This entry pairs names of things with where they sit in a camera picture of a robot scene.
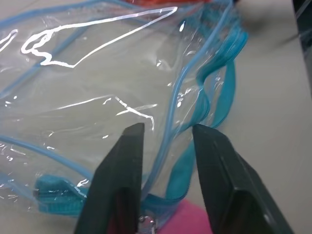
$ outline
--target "pink object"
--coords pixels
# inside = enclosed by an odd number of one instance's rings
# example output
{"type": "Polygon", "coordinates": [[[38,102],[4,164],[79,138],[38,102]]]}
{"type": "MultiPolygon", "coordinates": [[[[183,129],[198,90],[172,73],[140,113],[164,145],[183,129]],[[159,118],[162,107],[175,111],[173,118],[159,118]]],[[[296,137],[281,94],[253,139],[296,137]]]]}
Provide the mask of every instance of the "pink object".
{"type": "Polygon", "coordinates": [[[213,234],[206,211],[183,200],[159,234],[213,234]]]}

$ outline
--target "clear plastic bag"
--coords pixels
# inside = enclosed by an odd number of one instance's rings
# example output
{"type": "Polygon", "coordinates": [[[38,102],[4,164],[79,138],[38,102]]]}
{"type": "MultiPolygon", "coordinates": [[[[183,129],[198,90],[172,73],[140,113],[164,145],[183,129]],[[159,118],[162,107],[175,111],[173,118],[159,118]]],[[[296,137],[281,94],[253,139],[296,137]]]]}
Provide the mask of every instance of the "clear plastic bag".
{"type": "Polygon", "coordinates": [[[191,126],[217,126],[233,100],[246,35],[232,4],[84,2],[0,29],[0,196],[79,215],[96,167],[143,122],[142,210],[164,222],[188,189],[191,126]]]}

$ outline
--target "white table surface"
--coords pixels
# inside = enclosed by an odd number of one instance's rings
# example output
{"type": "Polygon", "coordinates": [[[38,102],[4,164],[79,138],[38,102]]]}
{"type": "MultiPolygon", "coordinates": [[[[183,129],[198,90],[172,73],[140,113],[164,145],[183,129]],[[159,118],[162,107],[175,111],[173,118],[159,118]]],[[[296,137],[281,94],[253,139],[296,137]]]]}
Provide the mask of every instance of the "white table surface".
{"type": "MultiPolygon", "coordinates": [[[[78,0],[3,1],[0,18],[78,0]]],[[[259,172],[298,234],[312,231],[312,99],[291,0],[242,0],[250,37],[236,59],[234,104],[220,130],[259,172]]],[[[196,176],[188,198],[202,205],[196,176]]],[[[74,221],[0,206],[1,234],[71,233],[74,221]]]]}

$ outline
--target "transparent vinyl pouch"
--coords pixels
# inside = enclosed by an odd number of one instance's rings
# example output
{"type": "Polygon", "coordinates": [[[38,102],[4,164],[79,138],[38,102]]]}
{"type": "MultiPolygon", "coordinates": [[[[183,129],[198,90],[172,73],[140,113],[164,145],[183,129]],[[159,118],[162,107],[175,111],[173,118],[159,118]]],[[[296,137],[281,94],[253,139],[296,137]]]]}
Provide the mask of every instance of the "transparent vinyl pouch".
{"type": "Polygon", "coordinates": [[[0,22],[0,196],[78,216],[94,170],[143,122],[141,208],[161,226],[188,191],[191,127],[230,109],[246,39],[232,2],[83,2],[0,22]]]}

